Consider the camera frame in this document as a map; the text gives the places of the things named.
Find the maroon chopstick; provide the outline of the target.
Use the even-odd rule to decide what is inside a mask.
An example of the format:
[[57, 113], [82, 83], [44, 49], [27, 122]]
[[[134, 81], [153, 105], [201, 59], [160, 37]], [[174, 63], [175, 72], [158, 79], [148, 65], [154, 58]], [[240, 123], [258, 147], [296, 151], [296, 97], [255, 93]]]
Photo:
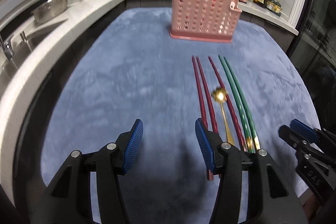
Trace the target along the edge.
[[207, 100], [207, 104], [208, 104], [208, 108], [209, 108], [209, 115], [210, 115], [212, 130], [213, 130], [213, 132], [218, 133], [218, 124], [217, 124], [217, 120], [216, 120], [216, 116], [215, 116], [215, 112], [214, 112], [214, 107], [213, 107], [213, 103], [212, 103], [212, 100], [211, 100], [209, 88], [208, 88], [207, 81], [206, 81], [206, 77], [205, 77], [205, 74], [204, 74], [202, 64], [201, 64], [201, 61], [200, 61], [199, 57], [197, 57], [197, 63], [198, 63], [199, 71], [200, 71], [201, 78], [202, 78], [203, 88], [205, 90], [205, 95], [206, 95], [206, 100]]
[[205, 125], [205, 128], [208, 129], [205, 103], [204, 103], [204, 99], [203, 99], [201, 83], [200, 83], [200, 80], [199, 80], [197, 65], [196, 65], [196, 61], [195, 61], [194, 56], [192, 56], [192, 62], [193, 62], [193, 69], [194, 69], [194, 73], [195, 73], [195, 81], [196, 81], [197, 91], [198, 91], [198, 99], [199, 99], [199, 107], [200, 107], [200, 112], [201, 112], [201, 119], [202, 119], [202, 122]]
[[214, 73], [217, 77], [218, 83], [219, 83], [219, 87], [217, 87], [213, 92], [212, 92], [212, 97], [213, 99], [219, 104], [220, 109], [221, 109], [221, 113], [222, 113], [222, 117], [223, 117], [223, 121], [224, 121], [224, 127], [225, 127], [225, 131], [226, 131], [226, 138], [228, 143], [235, 145], [235, 141], [231, 132], [231, 129], [229, 127], [228, 124], [228, 119], [226, 116], [226, 112], [225, 112], [225, 105], [227, 105], [232, 122], [234, 124], [234, 129], [238, 138], [238, 143], [240, 145], [240, 148], [244, 151], [247, 152], [248, 151], [248, 147], [246, 144], [246, 141], [244, 139], [241, 127], [239, 125], [238, 122], [238, 118], [236, 116], [234, 107], [232, 105], [231, 99], [228, 95], [228, 91], [226, 90], [226, 87], [224, 85], [224, 82], [221, 78], [221, 75], [219, 74], [217, 67], [215, 66], [215, 63], [213, 61], [213, 59], [211, 58], [211, 56], [208, 57], [210, 64], [214, 70]]

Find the spice jar rack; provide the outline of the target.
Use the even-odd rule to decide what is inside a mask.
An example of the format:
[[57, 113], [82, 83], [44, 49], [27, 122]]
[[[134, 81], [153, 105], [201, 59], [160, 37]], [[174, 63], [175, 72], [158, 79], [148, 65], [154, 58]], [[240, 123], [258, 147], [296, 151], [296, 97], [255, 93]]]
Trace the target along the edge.
[[268, 0], [266, 9], [276, 14], [277, 16], [281, 16], [282, 6], [278, 1]]

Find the gold flower spoon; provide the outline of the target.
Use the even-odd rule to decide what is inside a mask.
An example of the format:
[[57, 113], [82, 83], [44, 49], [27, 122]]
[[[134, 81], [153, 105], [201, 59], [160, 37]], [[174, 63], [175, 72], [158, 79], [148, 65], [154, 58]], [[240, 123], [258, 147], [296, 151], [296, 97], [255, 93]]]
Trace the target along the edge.
[[227, 95], [227, 91], [222, 87], [217, 87], [212, 92], [213, 99], [219, 104], [220, 109], [221, 109], [227, 141], [231, 145], [235, 145], [235, 141], [233, 139], [230, 127], [228, 125], [228, 120], [227, 120], [227, 116], [226, 116], [225, 109], [224, 109], [224, 104], [226, 102], [226, 95]]

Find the stainless steel sink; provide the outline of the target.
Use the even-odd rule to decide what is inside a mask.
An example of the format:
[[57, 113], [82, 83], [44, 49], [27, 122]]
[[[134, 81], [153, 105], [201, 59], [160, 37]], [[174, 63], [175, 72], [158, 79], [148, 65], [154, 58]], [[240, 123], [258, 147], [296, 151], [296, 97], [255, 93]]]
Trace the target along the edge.
[[56, 22], [26, 36], [25, 32], [19, 34], [19, 42], [14, 47], [14, 56], [10, 61], [6, 58], [1, 61], [1, 79], [5, 76], [8, 79], [14, 77], [16, 71], [21, 67], [27, 57], [52, 31], [64, 23], [66, 20]]

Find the steel sink faucet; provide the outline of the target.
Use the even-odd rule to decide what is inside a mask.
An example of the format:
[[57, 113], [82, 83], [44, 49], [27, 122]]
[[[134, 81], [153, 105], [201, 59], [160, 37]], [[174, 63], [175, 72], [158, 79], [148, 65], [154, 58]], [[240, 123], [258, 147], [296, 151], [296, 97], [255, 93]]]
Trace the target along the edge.
[[3, 40], [3, 38], [0, 36], [1, 41], [1, 48], [3, 50], [3, 53], [5, 54], [5, 57], [8, 61], [11, 61], [14, 56], [14, 51], [12, 48], [11, 40], [13, 38], [13, 34], [7, 37], [7, 39]]

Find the green chopstick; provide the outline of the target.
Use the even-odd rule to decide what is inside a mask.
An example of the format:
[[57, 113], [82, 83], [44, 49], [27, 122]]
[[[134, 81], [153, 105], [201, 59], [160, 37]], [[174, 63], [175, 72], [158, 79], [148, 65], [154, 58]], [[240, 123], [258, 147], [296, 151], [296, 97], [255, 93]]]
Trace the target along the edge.
[[225, 57], [224, 57], [224, 60], [225, 60], [226, 65], [228, 66], [228, 69], [230, 70], [231, 76], [233, 78], [233, 81], [234, 81], [235, 86], [236, 86], [236, 88], [238, 90], [240, 99], [242, 101], [242, 105], [244, 107], [245, 114], [247, 116], [247, 120], [248, 120], [248, 124], [249, 124], [249, 129], [250, 129], [251, 134], [252, 134], [253, 143], [254, 143], [254, 145], [256, 147], [256, 150], [259, 150], [261, 148], [261, 145], [260, 145], [260, 142], [259, 142], [259, 138], [258, 138], [256, 129], [255, 129], [255, 124], [254, 124], [254, 121], [253, 121], [250, 109], [248, 107], [248, 104], [246, 102], [244, 93], [243, 93], [243, 91], [241, 89], [241, 86], [240, 86], [240, 84], [238, 82], [238, 79], [237, 79], [237, 77], [236, 77], [233, 69], [231, 68], [231, 65], [229, 64], [228, 60]]
[[243, 132], [244, 132], [244, 136], [245, 136], [245, 141], [246, 141], [246, 144], [247, 144], [247, 150], [250, 153], [255, 153], [256, 149], [255, 149], [254, 143], [252, 141], [252, 134], [251, 134], [250, 127], [249, 127], [249, 124], [248, 124], [248, 119], [247, 119], [247, 116], [246, 116], [246, 113], [245, 113], [245, 110], [244, 110], [244, 107], [243, 107], [242, 99], [240, 98], [240, 94], [238, 92], [238, 87], [235, 84], [233, 74], [231, 73], [231, 71], [229, 69], [229, 66], [228, 66], [227, 62], [225, 61], [224, 57], [222, 57], [221, 55], [219, 55], [218, 57], [219, 57], [219, 60], [222, 64], [222, 67], [225, 71], [227, 80], [229, 82], [232, 94], [233, 94], [234, 99], [235, 99], [236, 106], [238, 108], [238, 112], [239, 112], [239, 116], [240, 116], [240, 120], [241, 120], [241, 125], [243, 127]]

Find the blue plush table mat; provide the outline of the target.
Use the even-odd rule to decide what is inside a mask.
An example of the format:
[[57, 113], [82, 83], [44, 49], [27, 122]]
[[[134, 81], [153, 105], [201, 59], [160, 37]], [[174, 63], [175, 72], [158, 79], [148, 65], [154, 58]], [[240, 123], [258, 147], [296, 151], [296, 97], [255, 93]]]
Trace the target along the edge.
[[192, 58], [201, 61], [210, 90], [233, 69], [261, 146], [298, 196], [307, 185], [296, 174], [294, 149], [281, 125], [319, 121], [303, 80], [281, 47], [261, 27], [239, 21], [231, 43], [173, 39], [171, 9], [130, 9], [118, 16], [79, 61], [53, 110], [41, 173], [48, 184], [73, 150], [94, 152], [136, 119], [143, 138], [132, 169], [120, 177], [131, 223], [207, 223], [219, 180], [206, 178], [195, 135], [200, 117]]

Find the stainless steel bowl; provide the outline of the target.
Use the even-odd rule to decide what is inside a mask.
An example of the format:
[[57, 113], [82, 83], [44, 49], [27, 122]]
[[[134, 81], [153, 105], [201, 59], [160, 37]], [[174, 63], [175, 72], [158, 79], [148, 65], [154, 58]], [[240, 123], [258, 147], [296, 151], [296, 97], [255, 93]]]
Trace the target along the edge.
[[68, 0], [48, 0], [32, 11], [38, 24], [43, 24], [58, 16], [68, 8]]

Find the pink perforated utensil basket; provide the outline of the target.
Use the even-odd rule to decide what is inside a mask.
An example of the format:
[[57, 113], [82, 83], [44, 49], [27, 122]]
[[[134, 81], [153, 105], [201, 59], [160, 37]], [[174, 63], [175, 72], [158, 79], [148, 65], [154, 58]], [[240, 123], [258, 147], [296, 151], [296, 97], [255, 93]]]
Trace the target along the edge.
[[242, 13], [238, 4], [239, 0], [172, 0], [170, 36], [230, 43]]

